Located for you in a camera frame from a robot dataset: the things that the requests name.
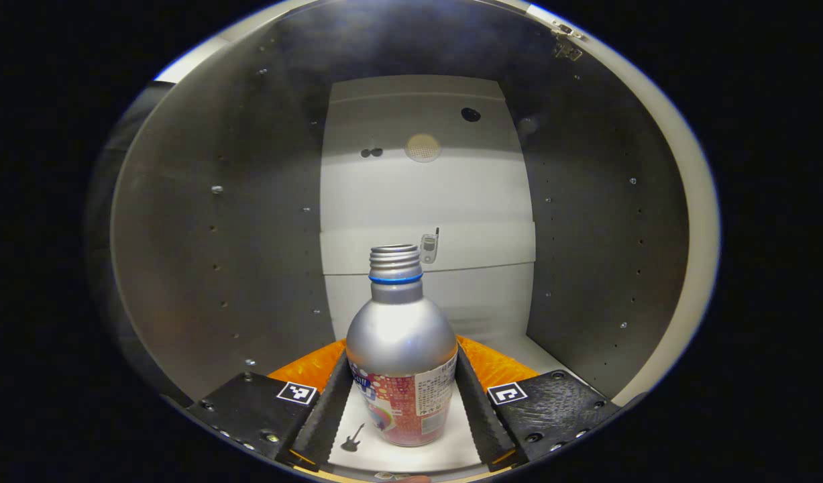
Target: blue ring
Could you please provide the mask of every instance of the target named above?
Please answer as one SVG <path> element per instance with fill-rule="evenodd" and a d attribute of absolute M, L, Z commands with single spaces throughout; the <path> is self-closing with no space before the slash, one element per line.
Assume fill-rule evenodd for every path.
<path fill-rule="evenodd" d="M 376 278 L 376 277 L 370 277 L 369 279 L 371 281 L 376 282 L 376 284 L 401 285 L 401 284 L 413 284 L 413 282 L 416 282 L 416 281 L 420 280 L 422 277 L 423 277 L 423 273 L 421 273 L 420 275 L 414 275 L 414 277 L 408 277 L 408 278 Z"/>

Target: black background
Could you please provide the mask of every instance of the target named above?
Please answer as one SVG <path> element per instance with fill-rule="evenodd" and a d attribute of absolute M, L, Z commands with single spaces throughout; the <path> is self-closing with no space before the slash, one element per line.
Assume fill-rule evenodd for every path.
<path fill-rule="evenodd" d="M 626 418 L 538 480 L 823 479 L 823 11 L 548 2 L 633 61 L 702 142 L 723 257 L 702 330 Z M 167 407 L 84 279 L 93 159 L 142 86 L 261 2 L 0 6 L 0 480 L 284 480 Z"/>

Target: barcode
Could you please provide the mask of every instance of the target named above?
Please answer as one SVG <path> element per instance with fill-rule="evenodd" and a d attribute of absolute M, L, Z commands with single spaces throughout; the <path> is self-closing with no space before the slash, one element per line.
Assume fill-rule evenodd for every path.
<path fill-rule="evenodd" d="M 446 411 L 441 411 L 438 415 L 432 416 L 430 418 L 423 418 L 421 421 L 423 422 L 423 430 L 421 431 L 422 434 L 429 434 L 432 431 L 437 430 L 444 424 L 444 416 L 446 415 Z"/>

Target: bottle neck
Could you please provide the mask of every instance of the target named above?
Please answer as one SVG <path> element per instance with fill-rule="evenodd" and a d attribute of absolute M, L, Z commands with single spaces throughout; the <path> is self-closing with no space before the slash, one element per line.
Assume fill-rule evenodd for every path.
<path fill-rule="evenodd" d="M 379 303 L 410 303 L 423 299 L 423 282 L 385 285 L 372 282 L 372 300 Z"/>

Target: round speaker grille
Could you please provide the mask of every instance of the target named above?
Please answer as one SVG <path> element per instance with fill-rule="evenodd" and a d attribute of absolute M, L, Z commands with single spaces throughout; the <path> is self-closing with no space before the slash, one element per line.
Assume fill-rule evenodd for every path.
<path fill-rule="evenodd" d="M 405 144 L 405 154 L 417 162 L 435 161 L 441 155 L 441 144 L 429 134 L 415 134 Z"/>

